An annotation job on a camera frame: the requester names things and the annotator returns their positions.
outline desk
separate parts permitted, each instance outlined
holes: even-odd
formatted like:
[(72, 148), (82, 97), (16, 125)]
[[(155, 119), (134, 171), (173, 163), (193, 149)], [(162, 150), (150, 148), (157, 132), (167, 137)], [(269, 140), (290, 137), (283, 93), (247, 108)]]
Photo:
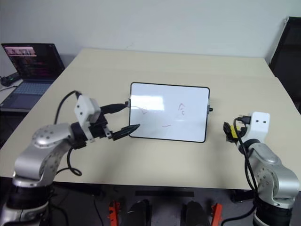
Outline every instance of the desk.
[[(22, 79), (20, 79), (19, 81), (16, 81), (15, 83), (13, 83), (11, 86), (18, 86), (21, 84), (21, 82), (23, 82)], [(15, 90), (15, 88), (11, 88), (11, 89), (6, 89), (0, 92), (0, 104)]]
[[(206, 142), (96, 139), (71, 156), (83, 176), (64, 171), (56, 181), (247, 189), (244, 157), (226, 142), (222, 127), (224, 121), (232, 123), (252, 111), (271, 114), (266, 143), (301, 179), (301, 116), (263, 59), (97, 49), (83, 49), (25, 117), (0, 150), (0, 175), (12, 176), (15, 159), (35, 130), (53, 123), (68, 92), (80, 90), (99, 105), (123, 103), (133, 81), (209, 87), (214, 111), (208, 118)], [(75, 97), (65, 102), (59, 122), (76, 121), (75, 103)], [(126, 126), (128, 117), (128, 110), (108, 115), (109, 128)], [(65, 167), (65, 157), (59, 168)]]

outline whiteboard frame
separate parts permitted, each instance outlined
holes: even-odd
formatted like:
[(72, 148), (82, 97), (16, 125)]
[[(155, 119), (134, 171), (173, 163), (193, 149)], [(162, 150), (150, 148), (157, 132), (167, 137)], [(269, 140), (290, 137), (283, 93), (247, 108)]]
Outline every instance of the whiteboard frame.
[[(131, 134), (129, 134), (130, 137), (133, 138), (145, 138), (145, 139), (155, 139), (155, 140), (171, 140), (171, 141), (182, 141), (182, 142), (193, 142), (193, 143), (204, 143), (206, 141), (206, 137), (207, 137), (207, 123), (208, 123), (208, 115), (209, 115), (209, 101), (210, 101), (210, 88), (209, 87), (205, 87), (205, 86), (185, 86), (185, 85), (171, 85), (171, 84), (161, 84), (161, 83), (149, 83), (149, 82), (138, 82), (138, 81), (134, 81), (131, 83), (131, 87), (130, 87), (130, 101), (132, 99), (132, 85), (134, 83), (140, 83), (140, 84), (149, 84), (149, 85), (164, 85), (164, 86), (178, 86), (178, 87), (193, 87), (193, 88), (205, 88), (208, 89), (208, 105), (207, 105), (207, 116), (206, 116), (206, 127), (205, 127), (205, 137), (204, 137), (204, 141), (190, 141), (190, 140), (173, 140), (173, 139), (164, 139), (164, 138), (151, 138), (151, 137), (135, 137), (132, 136)], [(130, 125), (131, 122), (131, 108), (132, 108), (132, 104), (130, 103), (129, 106), (129, 118), (128, 118), (128, 124)]]

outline laptop keyboard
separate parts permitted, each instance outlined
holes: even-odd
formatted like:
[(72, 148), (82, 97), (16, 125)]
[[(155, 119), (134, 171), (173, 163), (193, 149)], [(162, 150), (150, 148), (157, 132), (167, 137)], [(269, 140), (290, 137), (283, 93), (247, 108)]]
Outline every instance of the laptop keyboard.
[(14, 91), (17, 94), (43, 95), (50, 87), (49, 83), (21, 83)]

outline laptop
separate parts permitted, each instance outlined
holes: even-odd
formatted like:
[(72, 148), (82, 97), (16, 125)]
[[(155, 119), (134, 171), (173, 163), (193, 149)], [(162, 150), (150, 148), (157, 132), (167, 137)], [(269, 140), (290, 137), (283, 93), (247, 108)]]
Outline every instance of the laptop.
[(23, 82), (0, 104), (2, 112), (29, 112), (65, 69), (54, 44), (2, 44)]

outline orange clamp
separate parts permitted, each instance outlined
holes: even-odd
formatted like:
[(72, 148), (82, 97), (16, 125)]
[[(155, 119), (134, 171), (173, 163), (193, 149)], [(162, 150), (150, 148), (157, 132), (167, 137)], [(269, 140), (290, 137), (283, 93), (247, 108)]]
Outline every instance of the orange clamp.
[(222, 221), (222, 205), (220, 204), (215, 204), (212, 206), (212, 221), (211, 221), (211, 226), (218, 226), (219, 223)]
[(120, 211), (120, 203), (113, 200), (109, 204), (109, 215), (110, 226), (119, 226), (118, 223), (118, 212)]

